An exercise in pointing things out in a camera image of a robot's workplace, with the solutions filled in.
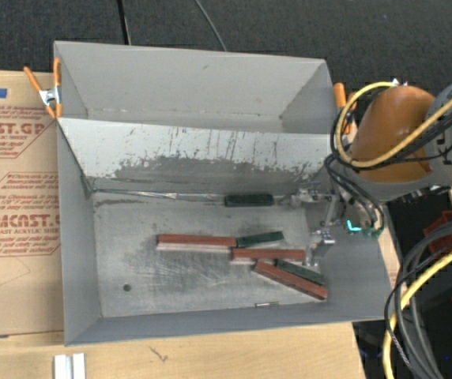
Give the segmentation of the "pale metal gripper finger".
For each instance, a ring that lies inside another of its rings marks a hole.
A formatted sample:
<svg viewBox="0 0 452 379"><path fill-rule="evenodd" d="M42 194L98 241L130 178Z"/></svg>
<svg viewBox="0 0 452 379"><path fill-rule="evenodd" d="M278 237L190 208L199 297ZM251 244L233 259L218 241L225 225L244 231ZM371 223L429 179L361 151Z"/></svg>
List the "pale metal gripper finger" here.
<svg viewBox="0 0 452 379"><path fill-rule="evenodd" d="M307 263L309 265L318 265L335 243L336 240L329 230L312 232L307 247Z"/></svg>
<svg viewBox="0 0 452 379"><path fill-rule="evenodd" d="M290 196L291 206L300 206L302 204L316 204L330 201L328 193L320 193L316 189L298 189Z"/></svg>

